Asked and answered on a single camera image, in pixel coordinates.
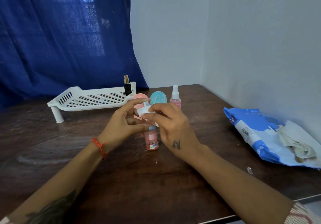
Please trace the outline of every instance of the human hand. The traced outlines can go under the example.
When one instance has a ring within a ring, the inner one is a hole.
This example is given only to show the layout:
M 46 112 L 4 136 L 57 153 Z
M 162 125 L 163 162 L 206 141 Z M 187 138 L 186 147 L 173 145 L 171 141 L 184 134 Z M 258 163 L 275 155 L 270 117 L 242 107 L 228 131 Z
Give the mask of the human hand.
M 112 150 L 133 134 L 155 130 L 155 127 L 147 124 L 145 120 L 134 118 L 134 115 L 138 116 L 134 105 L 141 104 L 144 101 L 150 101 L 150 99 L 138 98 L 129 100 L 121 108 L 117 109 L 106 128 L 97 137 L 99 143 L 106 142 L 108 150 Z
M 178 157 L 187 161 L 200 145 L 188 118 L 178 106 L 172 103 L 157 103 L 150 107 L 150 112 L 162 112 L 168 118 L 156 113 L 144 113 L 142 118 L 155 121 L 159 125 L 162 142 Z

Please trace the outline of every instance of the black perfume bottle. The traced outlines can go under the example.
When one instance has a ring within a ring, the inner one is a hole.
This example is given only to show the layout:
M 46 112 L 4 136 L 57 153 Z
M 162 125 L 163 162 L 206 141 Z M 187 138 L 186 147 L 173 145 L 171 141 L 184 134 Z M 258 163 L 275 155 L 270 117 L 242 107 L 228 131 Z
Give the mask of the black perfume bottle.
M 124 75 L 124 88 L 125 88 L 125 95 L 128 96 L 132 92 L 128 75 Z

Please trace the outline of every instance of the brown table top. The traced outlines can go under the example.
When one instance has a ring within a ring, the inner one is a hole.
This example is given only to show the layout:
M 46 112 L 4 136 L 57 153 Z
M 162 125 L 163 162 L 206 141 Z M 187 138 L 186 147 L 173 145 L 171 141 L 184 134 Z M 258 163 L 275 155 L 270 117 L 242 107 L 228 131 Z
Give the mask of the brown table top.
M 145 91 L 164 92 L 172 88 Z M 199 141 L 221 157 L 296 200 L 321 194 L 320 171 L 261 160 L 223 113 L 229 104 L 201 85 L 179 86 L 182 111 Z M 97 136 L 115 111 L 62 112 L 57 124 L 47 102 L 28 101 L 0 114 L 0 218 L 12 212 Z M 234 212 L 189 165 L 160 143 L 147 151 L 131 138 L 92 174 L 66 223 L 200 223 Z

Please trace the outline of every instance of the plastic tray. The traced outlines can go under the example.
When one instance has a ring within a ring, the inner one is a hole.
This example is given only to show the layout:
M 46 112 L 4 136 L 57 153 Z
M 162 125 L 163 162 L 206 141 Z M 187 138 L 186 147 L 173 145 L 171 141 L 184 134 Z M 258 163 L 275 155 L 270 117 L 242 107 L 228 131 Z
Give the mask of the plastic tray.
M 48 102 L 57 123 L 64 121 L 60 110 L 75 112 L 100 108 L 120 107 L 136 95 L 136 82 L 131 82 L 132 93 L 125 96 L 124 87 L 82 90 L 70 87 Z

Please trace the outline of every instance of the curtain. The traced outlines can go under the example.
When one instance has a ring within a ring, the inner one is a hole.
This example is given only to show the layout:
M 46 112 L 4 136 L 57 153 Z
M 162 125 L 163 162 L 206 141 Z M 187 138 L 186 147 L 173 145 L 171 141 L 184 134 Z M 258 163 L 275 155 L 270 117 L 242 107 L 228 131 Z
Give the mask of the curtain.
M 130 0 L 0 0 L 0 107 L 71 86 L 148 88 L 133 51 Z

